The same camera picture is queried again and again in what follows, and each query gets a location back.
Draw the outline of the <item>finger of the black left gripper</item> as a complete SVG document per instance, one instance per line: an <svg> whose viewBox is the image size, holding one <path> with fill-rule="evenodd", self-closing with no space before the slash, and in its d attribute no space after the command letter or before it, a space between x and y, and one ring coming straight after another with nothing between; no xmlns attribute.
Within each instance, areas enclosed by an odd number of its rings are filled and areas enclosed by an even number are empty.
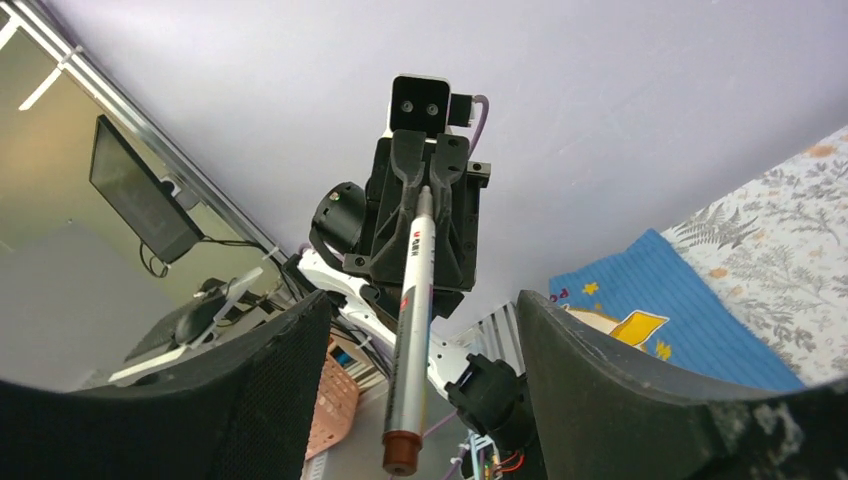
<svg viewBox="0 0 848 480"><path fill-rule="evenodd" d="M472 250L467 246L471 232L472 195L467 173L469 140L442 133L437 136L430 158L429 186L434 200L437 259L451 258L456 265L469 265Z"/></svg>
<svg viewBox="0 0 848 480"><path fill-rule="evenodd" d="M372 243L371 263L389 265L400 262L415 202L424 176L426 134L421 131L397 130L377 142L375 165L384 168L379 208Z"/></svg>

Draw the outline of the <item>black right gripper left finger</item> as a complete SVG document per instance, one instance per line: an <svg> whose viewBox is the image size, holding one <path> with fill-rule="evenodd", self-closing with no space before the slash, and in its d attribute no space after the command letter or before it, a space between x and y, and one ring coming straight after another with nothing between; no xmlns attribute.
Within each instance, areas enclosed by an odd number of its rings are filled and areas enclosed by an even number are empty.
<svg viewBox="0 0 848 480"><path fill-rule="evenodd" d="M266 324L127 386L1 385L5 479L297 479L332 304L316 291Z"/></svg>

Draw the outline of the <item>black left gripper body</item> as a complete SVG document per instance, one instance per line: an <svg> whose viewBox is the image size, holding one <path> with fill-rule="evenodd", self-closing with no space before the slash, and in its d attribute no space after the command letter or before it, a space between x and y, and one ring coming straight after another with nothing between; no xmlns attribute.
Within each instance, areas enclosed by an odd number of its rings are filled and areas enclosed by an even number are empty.
<svg viewBox="0 0 848 480"><path fill-rule="evenodd" d="M428 186L436 224L435 288L469 292L476 282L480 192L491 168L472 162L459 135L396 135L377 141L365 187L366 217L343 271L384 286L403 280L411 222Z"/></svg>

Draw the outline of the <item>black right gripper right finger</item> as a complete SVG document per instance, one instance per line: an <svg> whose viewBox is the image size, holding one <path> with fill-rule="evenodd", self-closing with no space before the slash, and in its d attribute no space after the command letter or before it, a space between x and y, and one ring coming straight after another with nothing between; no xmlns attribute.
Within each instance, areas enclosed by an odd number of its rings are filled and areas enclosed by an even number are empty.
<svg viewBox="0 0 848 480"><path fill-rule="evenodd" d="M551 479L843 479L847 382L777 392L700 375L537 292L516 320Z"/></svg>

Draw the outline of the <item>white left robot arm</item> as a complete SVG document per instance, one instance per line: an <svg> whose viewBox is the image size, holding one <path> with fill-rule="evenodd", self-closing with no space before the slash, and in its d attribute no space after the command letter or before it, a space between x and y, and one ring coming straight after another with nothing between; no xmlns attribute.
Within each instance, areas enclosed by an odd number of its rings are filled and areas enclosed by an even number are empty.
<svg viewBox="0 0 848 480"><path fill-rule="evenodd" d="M398 131L378 142L366 187L345 182L319 203L311 245L299 257L299 279L328 292L347 323L376 349L394 350L410 314L402 290L407 257L420 244L417 200L428 188L435 225L434 282L426 290L432 317L447 317L470 290L476 271L477 204L489 178L469 158L462 136ZM463 423L505 451L522 453L536 428L526 378L507 362L467 345L428 337L426 374Z"/></svg>

